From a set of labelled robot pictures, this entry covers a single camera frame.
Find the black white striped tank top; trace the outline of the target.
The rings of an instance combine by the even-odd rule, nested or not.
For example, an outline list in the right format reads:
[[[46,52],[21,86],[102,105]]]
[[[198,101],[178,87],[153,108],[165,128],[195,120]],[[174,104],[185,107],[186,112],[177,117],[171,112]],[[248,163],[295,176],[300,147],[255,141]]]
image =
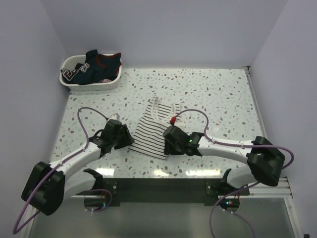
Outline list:
[[[158,97],[148,105],[133,133],[134,143],[129,149],[156,159],[165,160],[163,133],[170,126],[170,119],[181,111],[178,103],[166,104]]]

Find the navy maroon tank top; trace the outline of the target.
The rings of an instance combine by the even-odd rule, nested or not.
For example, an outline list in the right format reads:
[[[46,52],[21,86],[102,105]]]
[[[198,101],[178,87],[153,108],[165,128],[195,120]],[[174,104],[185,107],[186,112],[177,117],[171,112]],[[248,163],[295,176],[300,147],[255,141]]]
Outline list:
[[[121,53],[111,56],[99,54],[97,50],[86,53],[84,63],[78,63],[73,70],[61,69],[61,76],[67,84],[87,85],[114,81],[121,66]]]

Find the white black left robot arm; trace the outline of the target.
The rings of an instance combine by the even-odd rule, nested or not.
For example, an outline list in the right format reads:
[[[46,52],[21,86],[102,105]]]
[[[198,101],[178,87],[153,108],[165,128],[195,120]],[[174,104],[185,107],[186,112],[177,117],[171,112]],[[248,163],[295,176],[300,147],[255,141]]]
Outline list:
[[[40,212],[49,216],[62,202],[73,195],[88,191],[101,192],[104,184],[100,173],[86,166],[110,153],[134,142],[126,124],[109,119],[104,129],[88,139],[69,156],[51,162],[37,163],[22,191],[21,198]]]

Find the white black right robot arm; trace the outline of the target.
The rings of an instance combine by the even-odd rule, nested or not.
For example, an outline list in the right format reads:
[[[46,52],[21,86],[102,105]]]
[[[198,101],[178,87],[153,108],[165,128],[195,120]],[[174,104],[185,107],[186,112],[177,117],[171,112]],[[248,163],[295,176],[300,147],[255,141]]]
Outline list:
[[[231,195],[250,183],[259,182],[275,187],[285,161],[285,156],[266,138],[233,141],[209,137],[205,132],[186,134],[175,125],[163,133],[166,155],[216,156],[243,163],[242,167],[227,169],[211,185],[219,195]]]

